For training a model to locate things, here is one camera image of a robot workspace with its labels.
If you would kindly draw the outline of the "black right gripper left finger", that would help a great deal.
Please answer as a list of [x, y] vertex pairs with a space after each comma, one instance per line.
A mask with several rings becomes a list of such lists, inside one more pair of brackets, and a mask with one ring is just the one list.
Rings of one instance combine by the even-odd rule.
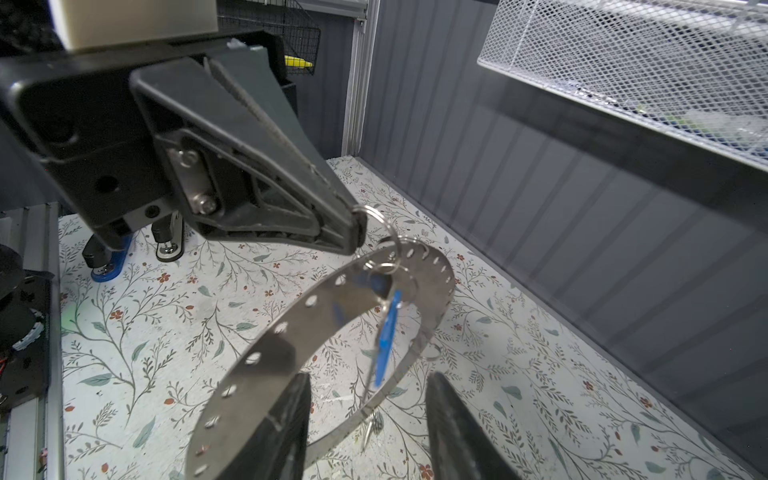
[[311, 407], [310, 375], [299, 373], [217, 479], [294, 479], [305, 470]]

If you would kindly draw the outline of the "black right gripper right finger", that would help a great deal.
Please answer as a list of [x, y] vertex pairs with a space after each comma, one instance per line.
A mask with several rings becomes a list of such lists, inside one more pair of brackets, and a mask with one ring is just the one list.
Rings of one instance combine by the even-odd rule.
[[521, 479], [442, 373], [429, 376], [425, 401], [435, 479]]

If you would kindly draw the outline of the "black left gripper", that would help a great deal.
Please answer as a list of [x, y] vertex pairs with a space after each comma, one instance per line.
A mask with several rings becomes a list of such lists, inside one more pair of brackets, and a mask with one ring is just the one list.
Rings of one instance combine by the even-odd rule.
[[108, 249], [179, 212], [207, 239], [351, 255], [367, 221], [281, 86], [282, 41], [214, 34], [1, 63], [1, 114]]

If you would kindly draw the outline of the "perforated metal ring plate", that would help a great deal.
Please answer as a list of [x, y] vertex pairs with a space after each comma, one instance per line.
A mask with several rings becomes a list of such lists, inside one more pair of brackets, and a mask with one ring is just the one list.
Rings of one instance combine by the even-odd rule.
[[[296, 299], [243, 352], [219, 382], [190, 437], [184, 474], [217, 479], [267, 417], [289, 383], [326, 347], [337, 346], [353, 373], [352, 410], [334, 405], [329, 431], [311, 439], [305, 470], [358, 430], [396, 391], [421, 357], [453, 298], [455, 276], [449, 260], [422, 241], [400, 238], [401, 267], [392, 275], [366, 270], [366, 260], [385, 262], [392, 245], [341, 268]], [[402, 292], [384, 381], [374, 386], [380, 332], [394, 292]]]

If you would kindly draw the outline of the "blue key tag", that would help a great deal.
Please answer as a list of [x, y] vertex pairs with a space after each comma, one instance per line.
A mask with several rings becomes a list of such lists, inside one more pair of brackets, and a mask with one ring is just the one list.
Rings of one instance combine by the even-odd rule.
[[374, 386], [380, 388], [384, 381], [390, 352], [392, 349], [394, 334], [396, 330], [398, 307], [402, 301], [402, 292], [396, 290], [392, 301], [387, 308], [387, 316], [383, 323], [379, 340], [375, 365]]

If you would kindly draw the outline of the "yellow marker pen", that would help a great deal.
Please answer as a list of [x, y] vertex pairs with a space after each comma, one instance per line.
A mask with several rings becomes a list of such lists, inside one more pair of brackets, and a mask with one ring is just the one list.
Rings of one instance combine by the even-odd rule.
[[287, 67], [294, 69], [313, 69], [314, 64], [300, 57], [286, 55], [284, 57]]

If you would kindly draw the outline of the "grey black stapler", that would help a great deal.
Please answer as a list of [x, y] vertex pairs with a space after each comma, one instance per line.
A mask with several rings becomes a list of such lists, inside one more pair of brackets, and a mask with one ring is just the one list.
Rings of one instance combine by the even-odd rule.
[[169, 263], [178, 260], [184, 253], [184, 220], [179, 212], [174, 212], [151, 226], [153, 238], [157, 244], [156, 258]]

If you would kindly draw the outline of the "blue black stapler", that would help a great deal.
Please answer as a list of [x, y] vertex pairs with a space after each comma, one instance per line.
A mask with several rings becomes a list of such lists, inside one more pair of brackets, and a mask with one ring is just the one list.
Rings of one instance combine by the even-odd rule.
[[91, 279], [97, 283], [104, 283], [117, 278], [123, 269], [128, 257], [133, 236], [122, 238], [122, 247], [119, 250], [108, 249], [95, 235], [91, 235], [82, 251], [82, 257], [91, 270]]

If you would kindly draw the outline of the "aluminium frame corner post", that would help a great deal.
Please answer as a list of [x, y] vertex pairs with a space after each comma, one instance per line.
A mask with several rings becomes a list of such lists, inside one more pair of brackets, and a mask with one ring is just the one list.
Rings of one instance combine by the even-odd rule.
[[361, 151], [380, 9], [379, 0], [369, 1], [364, 17], [356, 20], [353, 27], [342, 156], [356, 156]]

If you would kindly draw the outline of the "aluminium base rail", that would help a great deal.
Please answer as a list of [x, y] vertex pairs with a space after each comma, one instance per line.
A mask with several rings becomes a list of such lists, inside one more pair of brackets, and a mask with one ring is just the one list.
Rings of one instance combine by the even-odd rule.
[[1, 214], [1, 476], [62, 479], [60, 206]]

